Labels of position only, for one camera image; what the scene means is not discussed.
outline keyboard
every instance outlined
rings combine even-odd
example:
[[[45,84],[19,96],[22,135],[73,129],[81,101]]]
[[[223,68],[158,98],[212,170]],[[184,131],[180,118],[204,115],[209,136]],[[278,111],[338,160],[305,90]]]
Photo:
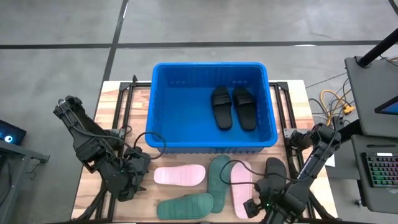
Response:
[[[371,187],[398,188],[398,153],[362,153]]]

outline computer screen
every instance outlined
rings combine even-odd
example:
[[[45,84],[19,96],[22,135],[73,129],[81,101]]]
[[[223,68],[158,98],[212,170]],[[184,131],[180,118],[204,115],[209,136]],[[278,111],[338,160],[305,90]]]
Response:
[[[376,113],[398,115],[398,96],[374,109]]]

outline gray floor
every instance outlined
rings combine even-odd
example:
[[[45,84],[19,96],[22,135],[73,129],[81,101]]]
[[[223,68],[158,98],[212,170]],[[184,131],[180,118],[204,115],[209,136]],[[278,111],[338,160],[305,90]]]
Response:
[[[2,0],[0,45],[110,44],[121,5],[122,0]],[[120,43],[381,40],[398,22],[387,0],[136,0],[129,2],[124,17]],[[345,72],[344,58],[372,47],[118,49],[109,79],[130,80],[135,74],[150,80],[159,62],[258,61],[270,79],[302,79],[310,85]],[[25,147],[51,154],[35,180],[27,178],[13,223],[69,219],[81,165],[72,138],[52,111],[59,98],[75,95],[94,115],[108,54],[109,49],[0,49],[0,119],[27,130]],[[397,46],[384,56],[394,55]],[[338,90],[345,80],[343,75],[308,88],[308,97]],[[313,104],[312,109],[320,111]],[[347,116],[355,118],[356,113]],[[396,223],[397,215],[353,205],[359,197],[355,182],[330,182],[340,218]]]

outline wooden tabletop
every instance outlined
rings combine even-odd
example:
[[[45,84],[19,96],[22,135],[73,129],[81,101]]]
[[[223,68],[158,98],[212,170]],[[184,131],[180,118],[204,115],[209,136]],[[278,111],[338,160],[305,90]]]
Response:
[[[308,103],[307,92],[302,80],[284,80],[289,84],[290,98],[292,100],[293,111],[296,119],[297,128],[311,129],[314,125],[310,105]],[[110,129],[112,127],[114,111],[116,107],[116,100],[118,97],[120,81],[104,82],[101,95],[99,97],[98,108],[96,112],[95,122],[97,122],[103,129]],[[124,107],[126,104],[127,94],[124,94],[119,125],[122,124],[124,116]],[[147,110],[149,104],[150,88],[140,87],[134,88],[133,100],[131,104],[129,125],[132,127],[132,132],[126,136],[126,141],[133,144],[136,136],[146,129]],[[264,148],[259,154],[249,155],[235,155],[230,154],[232,159],[239,159],[248,161],[252,170],[263,172],[266,168],[266,160],[269,157],[276,157],[282,160],[285,165],[286,154],[284,149],[284,142],[280,129],[280,119],[278,115],[278,108],[275,99],[275,90],[271,88],[272,104],[274,107],[275,120],[277,122],[278,141],[275,146]],[[284,104],[285,117],[288,118],[285,97],[282,93],[282,102]],[[159,154],[157,149],[149,147],[144,138],[140,138],[139,144],[144,152],[149,153],[152,157]],[[308,158],[311,149],[303,151],[304,159]],[[216,154],[165,154],[160,159],[151,161],[149,165],[149,173],[145,175],[142,186],[147,191],[138,192],[134,199],[127,202],[116,202],[114,221],[115,222],[161,222],[156,215],[156,206],[162,200],[172,199],[184,196],[186,194],[195,194],[206,192],[207,180],[194,187],[180,187],[174,185],[159,185],[154,182],[154,171],[158,167],[165,166],[179,166],[184,164],[201,164],[208,168],[211,160],[217,156]],[[254,175],[253,181],[261,177]],[[94,199],[101,186],[101,177],[99,173],[91,174],[83,168],[80,178],[78,191],[76,194],[75,204],[73,206],[72,218],[79,217],[86,209],[86,207]],[[323,168],[319,173],[318,178],[311,186],[311,191],[314,193],[320,203],[333,216],[337,217],[335,203],[331,194],[329,180],[326,174],[326,169]],[[258,203],[258,193],[253,189],[252,195]],[[109,193],[106,197],[106,204],[104,206],[104,216],[108,211]],[[262,211],[258,216],[242,220],[239,219],[234,212],[231,191],[227,194],[224,210],[221,213],[211,213],[200,220],[189,220],[190,222],[259,222],[264,218],[265,211]]]

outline pink slipper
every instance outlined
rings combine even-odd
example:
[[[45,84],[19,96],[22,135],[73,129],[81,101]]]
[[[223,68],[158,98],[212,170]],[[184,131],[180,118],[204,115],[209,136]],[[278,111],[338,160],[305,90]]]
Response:
[[[251,169],[248,162],[243,161],[246,167]],[[238,182],[251,182],[251,173],[244,168],[242,163],[237,163],[232,167],[231,171],[231,183]],[[244,209],[243,203],[251,199],[251,191],[253,186],[251,184],[237,184],[232,185],[232,198],[234,200],[235,213],[239,218],[247,219],[248,215]]]
[[[155,170],[156,184],[171,184],[179,186],[195,186],[206,176],[206,169],[201,165],[183,165],[176,167],[160,167]]]

